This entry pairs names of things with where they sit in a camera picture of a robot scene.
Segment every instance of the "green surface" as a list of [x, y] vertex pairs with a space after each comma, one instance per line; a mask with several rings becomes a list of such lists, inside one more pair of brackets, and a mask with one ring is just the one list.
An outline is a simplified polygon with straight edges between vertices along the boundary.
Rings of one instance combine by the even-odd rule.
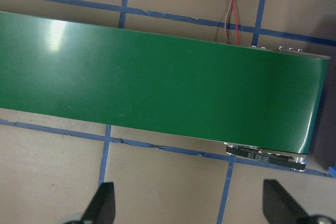
[[328, 61], [0, 13], [0, 107], [305, 154]]

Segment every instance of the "metal bolt head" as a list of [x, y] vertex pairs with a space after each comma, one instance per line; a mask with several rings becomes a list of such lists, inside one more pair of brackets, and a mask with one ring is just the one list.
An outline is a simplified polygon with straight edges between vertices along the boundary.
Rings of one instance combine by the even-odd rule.
[[320, 216], [319, 218], [317, 218], [317, 223], [318, 224], [331, 224], [331, 220], [329, 220], [326, 217]]

